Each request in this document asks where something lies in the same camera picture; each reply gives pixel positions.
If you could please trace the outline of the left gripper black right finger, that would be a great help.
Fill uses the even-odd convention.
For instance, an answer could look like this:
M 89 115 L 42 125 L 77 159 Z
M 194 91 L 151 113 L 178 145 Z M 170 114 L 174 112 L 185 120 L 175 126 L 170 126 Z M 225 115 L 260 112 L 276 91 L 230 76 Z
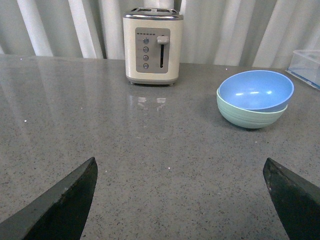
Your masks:
M 267 158 L 263 177 L 277 215 L 291 240 L 320 238 L 320 188 Z

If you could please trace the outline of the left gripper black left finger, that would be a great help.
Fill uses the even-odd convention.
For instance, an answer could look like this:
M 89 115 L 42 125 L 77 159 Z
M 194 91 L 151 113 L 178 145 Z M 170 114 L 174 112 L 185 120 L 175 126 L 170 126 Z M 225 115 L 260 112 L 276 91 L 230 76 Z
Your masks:
M 2 240 L 79 240 L 98 177 L 94 157 L 0 224 Z

